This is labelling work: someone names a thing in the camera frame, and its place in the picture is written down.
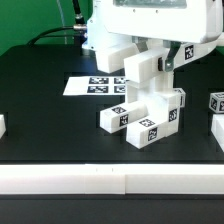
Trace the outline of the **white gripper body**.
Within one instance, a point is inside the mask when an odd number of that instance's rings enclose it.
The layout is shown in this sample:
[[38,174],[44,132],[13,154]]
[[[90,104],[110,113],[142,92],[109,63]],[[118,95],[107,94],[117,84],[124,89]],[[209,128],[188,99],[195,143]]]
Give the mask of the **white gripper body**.
[[110,33],[207,43],[223,30],[222,0],[102,0],[99,20]]

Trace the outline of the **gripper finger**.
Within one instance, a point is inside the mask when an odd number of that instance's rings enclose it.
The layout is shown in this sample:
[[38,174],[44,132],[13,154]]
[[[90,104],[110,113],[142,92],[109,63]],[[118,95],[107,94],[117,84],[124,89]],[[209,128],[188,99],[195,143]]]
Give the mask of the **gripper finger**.
[[133,36],[132,42],[137,46],[137,49],[140,53],[148,50],[147,38]]
[[164,41],[163,46],[169,50],[164,61],[164,70],[170,72],[174,69],[174,59],[181,47],[181,43],[177,41]]

